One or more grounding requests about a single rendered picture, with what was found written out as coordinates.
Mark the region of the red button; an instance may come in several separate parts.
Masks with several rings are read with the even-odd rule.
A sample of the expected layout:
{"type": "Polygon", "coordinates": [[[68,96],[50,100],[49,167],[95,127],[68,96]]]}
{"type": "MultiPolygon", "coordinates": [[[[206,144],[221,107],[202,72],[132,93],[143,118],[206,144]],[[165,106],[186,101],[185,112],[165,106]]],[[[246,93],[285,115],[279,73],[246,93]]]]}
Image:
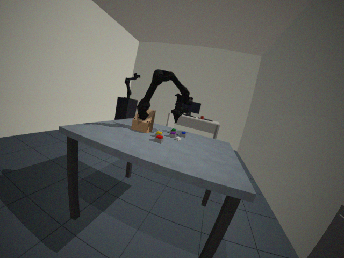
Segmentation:
{"type": "Polygon", "coordinates": [[[154,142],[162,143],[164,141],[163,136],[157,135],[154,139],[154,142]]]}

